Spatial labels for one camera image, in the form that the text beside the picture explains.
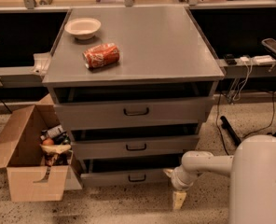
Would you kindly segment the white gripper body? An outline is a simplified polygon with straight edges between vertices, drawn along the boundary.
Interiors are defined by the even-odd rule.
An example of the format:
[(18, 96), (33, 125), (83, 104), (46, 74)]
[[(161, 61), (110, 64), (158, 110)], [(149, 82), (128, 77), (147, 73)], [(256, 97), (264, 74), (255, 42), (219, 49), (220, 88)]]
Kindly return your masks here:
[(179, 191), (187, 191), (197, 179), (196, 173), (187, 172), (183, 166), (176, 167), (171, 174), (172, 185)]

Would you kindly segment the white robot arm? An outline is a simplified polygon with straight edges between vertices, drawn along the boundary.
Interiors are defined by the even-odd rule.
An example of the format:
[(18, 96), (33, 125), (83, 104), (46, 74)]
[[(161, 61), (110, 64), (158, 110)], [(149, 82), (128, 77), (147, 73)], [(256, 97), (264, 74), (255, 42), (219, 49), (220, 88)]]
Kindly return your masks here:
[(187, 192), (205, 173), (230, 178), (228, 224), (276, 224), (276, 137), (255, 135), (234, 154), (188, 151), (181, 165), (166, 169), (175, 193)]

